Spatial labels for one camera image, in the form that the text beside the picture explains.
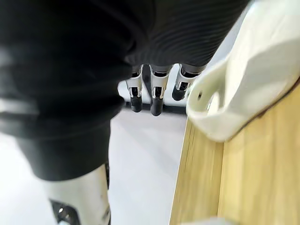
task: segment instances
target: white plastic part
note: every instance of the white plastic part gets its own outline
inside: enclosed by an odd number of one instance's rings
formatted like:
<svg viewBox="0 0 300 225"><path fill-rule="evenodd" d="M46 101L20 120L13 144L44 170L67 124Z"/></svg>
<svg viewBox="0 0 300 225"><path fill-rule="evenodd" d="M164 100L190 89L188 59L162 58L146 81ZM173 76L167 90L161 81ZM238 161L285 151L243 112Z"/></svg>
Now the white plastic part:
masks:
<svg viewBox="0 0 300 225"><path fill-rule="evenodd" d="M236 223L230 222L223 218L210 218L198 222L183 223L181 225L236 225Z"/></svg>
<svg viewBox="0 0 300 225"><path fill-rule="evenodd" d="M80 225L108 225L110 210L105 165L76 179L41 182L49 199L76 210Z"/></svg>
<svg viewBox="0 0 300 225"><path fill-rule="evenodd" d="M187 114L210 139L228 140L294 85L300 76L299 22L299 0L252 5L232 51L191 87Z"/></svg>
<svg viewBox="0 0 300 225"><path fill-rule="evenodd" d="M131 97L133 97L131 88L138 88L138 97L142 96L142 73L140 73L137 77L132 77L126 80L127 89Z"/></svg>
<svg viewBox="0 0 300 225"><path fill-rule="evenodd" d="M166 76L158 77L158 76L155 76L153 74L153 72L151 71L151 90L152 90L152 97L153 98L155 98L155 95L154 95L154 93L155 93L154 88L155 87L162 87L160 98L164 97L165 89L167 88L167 83L168 83L168 79L169 79L169 73L170 73L170 71L168 71L166 73Z"/></svg>

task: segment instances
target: black joint cover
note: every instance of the black joint cover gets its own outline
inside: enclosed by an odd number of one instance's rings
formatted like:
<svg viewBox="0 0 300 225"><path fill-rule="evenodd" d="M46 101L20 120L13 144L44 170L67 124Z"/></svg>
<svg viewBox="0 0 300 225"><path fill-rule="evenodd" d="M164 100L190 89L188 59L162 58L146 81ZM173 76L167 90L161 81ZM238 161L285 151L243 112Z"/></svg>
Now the black joint cover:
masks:
<svg viewBox="0 0 300 225"><path fill-rule="evenodd" d="M175 101L180 101L184 99L184 95L186 94L185 90L177 90L176 86L174 86L173 92L172 92L172 97Z"/></svg>
<svg viewBox="0 0 300 225"><path fill-rule="evenodd" d="M142 102L142 97L131 97L130 98L131 102L131 109L133 112L140 112L143 107L143 102Z"/></svg>
<svg viewBox="0 0 300 225"><path fill-rule="evenodd" d="M156 97L152 98L152 104L151 104L151 114L153 116L159 116L163 110L163 99Z"/></svg>

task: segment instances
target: white curved plastic piece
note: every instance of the white curved plastic piece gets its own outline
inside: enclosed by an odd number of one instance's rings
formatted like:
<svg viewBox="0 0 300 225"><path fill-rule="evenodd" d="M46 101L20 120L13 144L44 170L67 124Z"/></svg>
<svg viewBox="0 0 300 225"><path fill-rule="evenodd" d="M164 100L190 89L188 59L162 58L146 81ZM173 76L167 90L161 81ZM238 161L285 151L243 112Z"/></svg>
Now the white curved plastic piece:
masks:
<svg viewBox="0 0 300 225"><path fill-rule="evenodd" d="M230 222L223 218L210 218L207 220L202 220L198 222L192 222L192 223L184 223L181 225L237 225L236 223Z"/></svg>
<svg viewBox="0 0 300 225"><path fill-rule="evenodd" d="M300 76L300 1L261 0L248 11L232 51L191 87L187 114L224 142L278 101Z"/></svg>

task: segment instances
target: light wood panel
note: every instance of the light wood panel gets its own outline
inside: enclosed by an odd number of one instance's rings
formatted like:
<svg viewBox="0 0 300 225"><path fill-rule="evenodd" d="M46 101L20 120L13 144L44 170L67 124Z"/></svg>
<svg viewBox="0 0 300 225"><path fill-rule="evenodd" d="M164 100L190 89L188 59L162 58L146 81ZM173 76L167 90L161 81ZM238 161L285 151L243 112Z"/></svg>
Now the light wood panel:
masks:
<svg viewBox="0 0 300 225"><path fill-rule="evenodd" d="M218 215L300 224L300 87L224 144Z"/></svg>
<svg viewBox="0 0 300 225"><path fill-rule="evenodd" d="M207 139L188 120L171 225L217 215L222 158L223 144Z"/></svg>
<svg viewBox="0 0 300 225"><path fill-rule="evenodd" d="M187 122L170 224L215 215L300 225L300 86L225 144Z"/></svg>

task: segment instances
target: black sleeve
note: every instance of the black sleeve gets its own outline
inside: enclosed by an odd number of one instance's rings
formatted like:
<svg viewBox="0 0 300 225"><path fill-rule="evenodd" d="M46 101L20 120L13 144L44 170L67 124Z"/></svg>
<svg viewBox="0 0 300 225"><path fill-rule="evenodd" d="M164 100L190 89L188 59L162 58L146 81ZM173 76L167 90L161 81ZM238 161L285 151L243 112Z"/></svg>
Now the black sleeve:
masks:
<svg viewBox="0 0 300 225"><path fill-rule="evenodd" d="M151 1L126 2L0 2L0 131L39 178L79 177L108 160L117 86L131 75L124 58L153 16Z"/></svg>

